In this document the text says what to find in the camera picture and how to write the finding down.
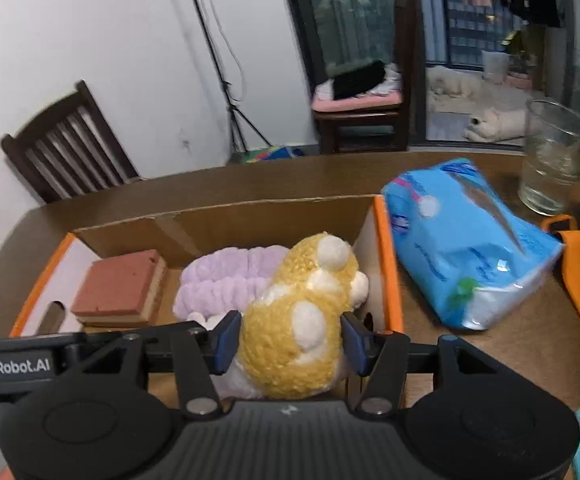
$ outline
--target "blue tissue pack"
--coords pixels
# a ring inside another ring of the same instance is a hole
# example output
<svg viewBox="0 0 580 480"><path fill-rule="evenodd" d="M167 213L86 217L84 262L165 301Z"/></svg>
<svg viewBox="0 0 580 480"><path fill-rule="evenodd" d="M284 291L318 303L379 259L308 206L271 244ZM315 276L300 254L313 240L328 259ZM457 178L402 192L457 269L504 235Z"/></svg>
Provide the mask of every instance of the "blue tissue pack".
<svg viewBox="0 0 580 480"><path fill-rule="evenodd" d="M383 188L397 256L441 321L485 330L534 292L562 244L503 204L466 158Z"/></svg>

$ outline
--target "ribbed gray panel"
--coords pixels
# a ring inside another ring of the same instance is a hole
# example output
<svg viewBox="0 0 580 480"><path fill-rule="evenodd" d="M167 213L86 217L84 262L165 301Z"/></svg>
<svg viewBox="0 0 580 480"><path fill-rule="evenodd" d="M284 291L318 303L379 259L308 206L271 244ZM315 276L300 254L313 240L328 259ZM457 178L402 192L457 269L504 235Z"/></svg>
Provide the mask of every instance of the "ribbed gray panel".
<svg viewBox="0 0 580 480"><path fill-rule="evenodd" d="M141 480L439 480L397 432L341 401L237 402L213 422L183 430Z"/></svg>

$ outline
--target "brown tabletop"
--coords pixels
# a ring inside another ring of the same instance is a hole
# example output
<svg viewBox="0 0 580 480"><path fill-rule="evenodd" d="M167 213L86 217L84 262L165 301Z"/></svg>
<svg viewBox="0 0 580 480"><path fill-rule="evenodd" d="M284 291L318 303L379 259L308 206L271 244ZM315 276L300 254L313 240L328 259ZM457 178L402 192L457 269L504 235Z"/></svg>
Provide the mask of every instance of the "brown tabletop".
<svg viewBox="0 0 580 480"><path fill-rule="evenodd" d="M0 336L8 335L39 272L70 230L231 202L376 193L402 171L454 156L460 154L367 153L227 166L137 182L32 210L0 249ZM516 195L521 156L464 156L476 163L516 214L540 220ZM575 197L580 202L580 184ZM401 282L407 334L417 342L436 341L446 329L436 324L403 269ZM491 330L466 338L570 406L580 406L580 320L554 278ZM409 399L428 387L413 381Z"/></svg>

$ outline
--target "cardboard box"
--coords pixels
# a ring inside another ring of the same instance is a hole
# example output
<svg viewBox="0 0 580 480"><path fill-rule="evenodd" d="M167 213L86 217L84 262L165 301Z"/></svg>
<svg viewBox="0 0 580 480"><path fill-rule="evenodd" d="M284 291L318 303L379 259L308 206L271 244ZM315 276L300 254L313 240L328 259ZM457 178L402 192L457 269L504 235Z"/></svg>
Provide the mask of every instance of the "cardboard box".
<svg viewBox="0 0 580 480"><path fill-rule="evenodd" d="M369 195L235 203L132 218L75 231L64 238L48 261L10 336L39 333L39 328L47 325L48 315L56 315L57 307L65 309L56 323L57 332L82 330L70 309L90 265L98 259L156 249L168 267L156 323L167 324L178 321L171 306L179 289L179 276L195 258L228 246L279 244L290 248L302 238L323 231L353 246L359 268L369 278L370 294L359 309L359 317L363 319L370 313L375 330L402 332L390 222L383 197ZM167 405L176 406L171 378L150 377L150 392Z"/></svg>

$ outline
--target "white dog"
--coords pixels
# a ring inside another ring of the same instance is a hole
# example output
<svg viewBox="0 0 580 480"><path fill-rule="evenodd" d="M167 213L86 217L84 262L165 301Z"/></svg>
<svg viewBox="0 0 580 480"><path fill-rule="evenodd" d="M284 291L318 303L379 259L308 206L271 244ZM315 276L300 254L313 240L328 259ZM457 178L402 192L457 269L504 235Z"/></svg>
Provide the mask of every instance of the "white dog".
<svg viewBox="0 0 580 480"><path fill-rule="evenodd" d="M480 78L444 66L427 69L427 84L437 95L462 96L470 101L478 101L483 92Z"/></svg>

